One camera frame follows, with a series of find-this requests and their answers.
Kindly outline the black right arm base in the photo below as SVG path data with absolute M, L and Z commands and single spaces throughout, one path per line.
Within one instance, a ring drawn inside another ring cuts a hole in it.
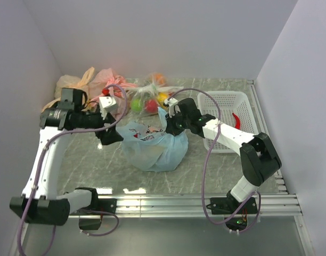
M 226 215 L 223 224 L 229 233 L 239 235 L 260 222 L 261 204 L 261 194 L 257 198 L 250 196 L 242 203 L 232 197 L 212 197 L 206 209 L 211 210 L 212 215 Z

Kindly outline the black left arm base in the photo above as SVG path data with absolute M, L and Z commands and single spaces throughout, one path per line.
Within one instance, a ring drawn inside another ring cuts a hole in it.
M 101 228 L 102 221 L 106 217 L 116 215 L 117 199 L 102 198 L 93 208 L 85 207 L 73 212 L 70 217 L 78 218 L 79 229 L 83 231 L 97 231 Z

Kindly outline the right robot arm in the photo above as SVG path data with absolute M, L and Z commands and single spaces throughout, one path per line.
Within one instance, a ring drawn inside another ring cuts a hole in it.
M 256 191 L 281 166 L 276 149 L 266 133 L 252 134 L 231 127 L 215 116 L 202 114 L 191 98 L 164 101 L 168 107 L 166 132 L 174 136 L 190 130 L 204 139 L 220 143 L 238 154 L 241 159 L 242 177 L 227 193 L 227 207 L 239 213 L 246 206 L 246 199 Z

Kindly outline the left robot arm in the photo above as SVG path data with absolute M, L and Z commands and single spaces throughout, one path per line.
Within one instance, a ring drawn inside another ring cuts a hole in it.
M 95 133 L 104 146 L 122 141 L 116 131 L 117 120 L 111 114 L 118 107 L 114 97 L 99 97 L 95 111 L 86 107 L 85 91 L 63 88 L 60 100 L 41 113 L 39 146 L 31 175 L 21 196 L 10 200 L 10 209 L 22 222 L 62 226 L 76 211 L 94 214 L 99 210 L 95 188 L 79 187 L 62 196 L 57 194 L 59 171 L 72 134 Z

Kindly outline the light blue plastic bag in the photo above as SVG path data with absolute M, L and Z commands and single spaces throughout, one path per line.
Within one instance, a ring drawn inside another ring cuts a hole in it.
M 167 114 L 158 108 L 160 127 L 133 121 L 116 127 L 123 137 L 121 148 L 129 164 L 148 172 L 168 172 L 178 167 L 187 153 L 189 141 L 185 132 L 177 136 L 165 132 Z

